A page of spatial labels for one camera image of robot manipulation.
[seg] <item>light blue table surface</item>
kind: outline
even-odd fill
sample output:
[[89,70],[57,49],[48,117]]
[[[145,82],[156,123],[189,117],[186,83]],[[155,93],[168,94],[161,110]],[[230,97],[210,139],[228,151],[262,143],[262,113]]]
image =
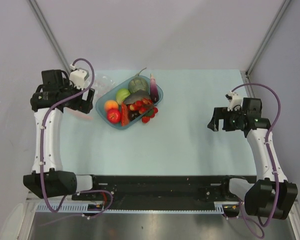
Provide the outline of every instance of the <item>light blue table surface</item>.
[[[133,70],[96,71],[117,84]],[[238,70],[145,70],[164,92],[159,112],[117,130],[101,119],[81,120],[65,111],[61,124],[64,171],[95,175],[255,175],[251,148],[243,132],[207,128],[214,107],[225,107],[225,94],[242,84]],[[237,92],[246,95],[245,89]]]

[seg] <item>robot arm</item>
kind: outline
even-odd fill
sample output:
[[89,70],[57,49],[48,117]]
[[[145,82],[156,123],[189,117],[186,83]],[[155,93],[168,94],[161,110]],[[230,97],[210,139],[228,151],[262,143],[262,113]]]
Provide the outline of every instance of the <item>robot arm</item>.
[[241,98],[237,93],[230,92],[226,95],[229,100],[228,107],[216,107],[208,128],[214,132],[219,130],[219,120],[223,120],[223,130],[241,130],[253,152],[257,170],[257,182],[248,183],[245,179],[231,178],[229,192],[245,201],[245,210],[248,215],[268,217],[273,208],[275,195],[275,176],[273,165],[267,150],[267,144],[271,148],[274,162],[279,177],[279,199],[273,218],[286,219],[297,197],[298,189],[293,183],[289,183],[284,175],[272,140],[266,135],[271,126],[270,121],[261,117],[262,101],[257,98]]
[[[43,84],[40,85],[31,98],[36,124],[36,148],[32,173],[23,176],[23,184],[39,198],[43,198],[40,181],[40,144],[43,118],[49,108],[60,100],[79,93],[89,74],[87,70],[71,66],[70,77],[63,78],[61,70],[42,72]],[[60,124],[64,107],[89,113],[92,109],[94,90],[89,89],[87,100],[82,95],[54,108],[47,117],[43,137],[43,174],[47,197],[72,195],[92,188],[90,175],[75,175],[63,171],[60,158]]]

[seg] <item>melon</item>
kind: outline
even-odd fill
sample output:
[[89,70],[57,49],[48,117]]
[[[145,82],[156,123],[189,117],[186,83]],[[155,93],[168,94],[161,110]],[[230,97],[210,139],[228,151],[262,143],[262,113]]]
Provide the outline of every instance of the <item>melon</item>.
[[136,76],[134,79],[132,79],[129,82],[128,89],[131,94],[133,94],[139,90],[143,90],[148,93],[149,92],[149,84],[144,78]]

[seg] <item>gray wall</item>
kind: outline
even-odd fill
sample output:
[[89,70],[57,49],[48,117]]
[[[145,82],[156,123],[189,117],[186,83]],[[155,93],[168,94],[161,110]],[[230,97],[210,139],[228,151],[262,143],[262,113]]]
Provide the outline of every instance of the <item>gray wall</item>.
[[0,229],[26,198],[22,176],[31,172],[35,124],[30,98],[41,71],[59,69],[25,0],[0,1]]
[[283,2],[37,1],[67,59],[96,70],[245,70]]
[[[272,87],[281,98],[282,114],[273,138],[284,173],[298,185],[300,201],[300,0],[291,3],[251,81]],[[273,120],[275,98],[258,87],[254,91],[263,99],[264,116]]]

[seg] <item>black cable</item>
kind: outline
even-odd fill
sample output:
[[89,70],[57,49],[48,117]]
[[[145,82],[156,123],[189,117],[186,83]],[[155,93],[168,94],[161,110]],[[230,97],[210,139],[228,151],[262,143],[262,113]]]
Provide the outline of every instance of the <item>black cable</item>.
[[67,80],[70,80],[68,74],[66,73],[66,71],[61,70],[61,72],[65,75],[65,78],[66,78]]
[[235,105],[235,106],[234,106],[233,110],[235,110],[235,108],[236,108],[237,106],[240,106],[240,109],[239,109],[239,110],[241,110],[241,109],[242,109],[242,106],[241,106],[241,105],[239,105],[239,104],[237,104],[237,105]]

